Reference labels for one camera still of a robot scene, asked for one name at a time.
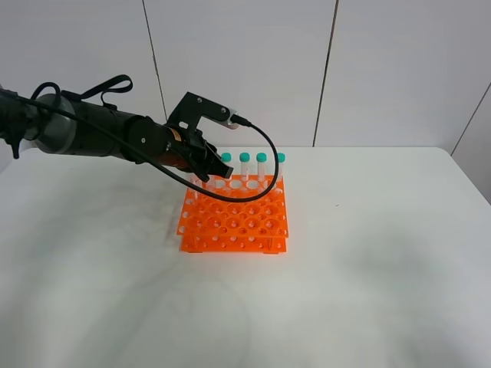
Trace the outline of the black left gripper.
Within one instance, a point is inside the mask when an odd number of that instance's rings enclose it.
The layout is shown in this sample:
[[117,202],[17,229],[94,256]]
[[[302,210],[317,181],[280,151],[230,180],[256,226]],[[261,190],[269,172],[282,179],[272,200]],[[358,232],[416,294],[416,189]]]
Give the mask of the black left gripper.
[[217,148],[203,138],[202,132],[187,133],[183,128],[153,126],[153,158],[164,166],[194,174],[202,182],[212,176],[229,179],[233,168],[222,161]]

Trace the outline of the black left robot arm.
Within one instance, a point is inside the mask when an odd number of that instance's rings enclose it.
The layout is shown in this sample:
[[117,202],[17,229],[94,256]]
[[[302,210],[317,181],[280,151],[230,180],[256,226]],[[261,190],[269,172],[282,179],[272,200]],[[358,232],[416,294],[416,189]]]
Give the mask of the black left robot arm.
[[44,153],[69,156],[112,156],[128,162],[156,163],[193,173],[204,182],[210,176],[228,179],[232,167],[225,164],[217,148],[198,128],[206,118],[235,129],[232,111],[193,93],[186,93],[165,124],[149,116],[121,111],[96,95],[122,94],[133,87],[127,75],[119,75],[82,94],[61,90],[44,82],[30,98],[1,91],[1,138],[15,159],[23,142]]

